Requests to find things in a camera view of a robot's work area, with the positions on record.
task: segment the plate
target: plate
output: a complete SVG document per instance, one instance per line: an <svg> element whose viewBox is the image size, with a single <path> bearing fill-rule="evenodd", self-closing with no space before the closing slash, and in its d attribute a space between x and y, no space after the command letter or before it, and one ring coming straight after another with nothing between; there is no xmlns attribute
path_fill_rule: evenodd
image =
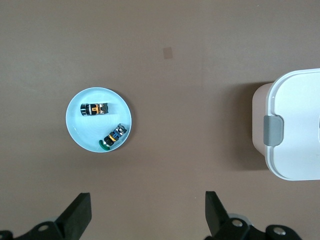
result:
<svg viewBox="0 0 320 240"><path fill-rule="evenodd" d="M81 114L81 104L101 103L108 103L107 114ZM69 134L78 145L91 152L106 153L119 148L127 140L132 118L128 105L117 93L103 87L91 87L82 90L70 101L65 122ZM104 150L99 145L99 140L109 135L118 124L122 124L127 132L110 147L110 150Z"/></svg>

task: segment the table surface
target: table surface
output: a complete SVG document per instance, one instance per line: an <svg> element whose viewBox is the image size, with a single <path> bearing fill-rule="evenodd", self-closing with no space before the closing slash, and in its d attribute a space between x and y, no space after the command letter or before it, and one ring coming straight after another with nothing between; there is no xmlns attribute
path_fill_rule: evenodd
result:
<svg viewBox="0 0 320 240"><path fill-rule="evenodd" d="M319 1L0 0L0 23L1 229L23 234L90 192L82 240L201 240L216 191L259 230L319 239L320 182L276 177L251 137L255 90L320 66ZM90 87L132 112L115 151L67 131Z"/></svg>

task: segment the white lid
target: white lid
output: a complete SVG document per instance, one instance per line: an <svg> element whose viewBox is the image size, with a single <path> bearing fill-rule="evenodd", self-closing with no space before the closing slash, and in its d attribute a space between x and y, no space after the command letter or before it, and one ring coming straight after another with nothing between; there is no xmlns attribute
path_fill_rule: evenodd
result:
<svg viewBox="0 0 320 240"><path fill-rule="evenodd" d="M293 71L275 81L266 115L283 120L282 141L266 146L270 170L286 180L319 180L320 68Z"/></svg>

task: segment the gray latch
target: gray latch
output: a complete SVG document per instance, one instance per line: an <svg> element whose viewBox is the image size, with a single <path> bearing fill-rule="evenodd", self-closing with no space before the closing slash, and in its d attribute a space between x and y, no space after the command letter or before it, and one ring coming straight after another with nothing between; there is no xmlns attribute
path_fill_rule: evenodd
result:
<svg viewBox="0 0 320 240"><path fill-rule="evenodd" d="M284 121L280 116L264 116L263 142L267 146L277 146L284 139Z"/></svg>

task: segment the yellow stripe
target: yellow stripe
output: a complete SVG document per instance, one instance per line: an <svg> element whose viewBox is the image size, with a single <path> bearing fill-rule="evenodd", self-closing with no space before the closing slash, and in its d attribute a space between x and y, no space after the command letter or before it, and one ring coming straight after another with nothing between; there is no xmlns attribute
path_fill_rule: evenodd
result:
<svg viewBox="0 0 320 240"><path fill-rule="evenodd" d="M116 142L117 140L115 140L112 136L111 136L111 134L109 135L109 138L111 138L111 140L113 141L113 142Z"/></svg>

